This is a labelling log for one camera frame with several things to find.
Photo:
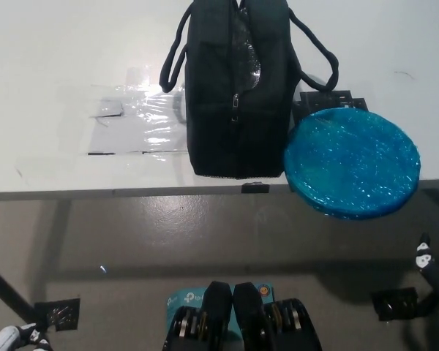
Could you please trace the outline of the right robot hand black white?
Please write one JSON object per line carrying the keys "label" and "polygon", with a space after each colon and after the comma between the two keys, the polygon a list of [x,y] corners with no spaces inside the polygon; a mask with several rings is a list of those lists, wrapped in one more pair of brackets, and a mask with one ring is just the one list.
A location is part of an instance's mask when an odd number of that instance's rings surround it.
{"label": "right robot hand black white", "polygon": [[416,267],[432,292],[416,306],[416,316],[426,317],[439,310],[439,263],[430,248],[430,236],[422,233],[416,248]]}

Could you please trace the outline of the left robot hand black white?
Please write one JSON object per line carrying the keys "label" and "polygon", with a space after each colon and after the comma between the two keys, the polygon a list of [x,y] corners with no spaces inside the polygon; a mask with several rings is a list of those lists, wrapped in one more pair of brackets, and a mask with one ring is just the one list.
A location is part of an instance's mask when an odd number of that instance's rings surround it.
{"label": "left robot hand black white", "polygon": [[34,346],[37,351],[53,350],[44,333],[37,330],[37,324],[10,325],[0,330],[0,351],[13,351],[21,347]]}

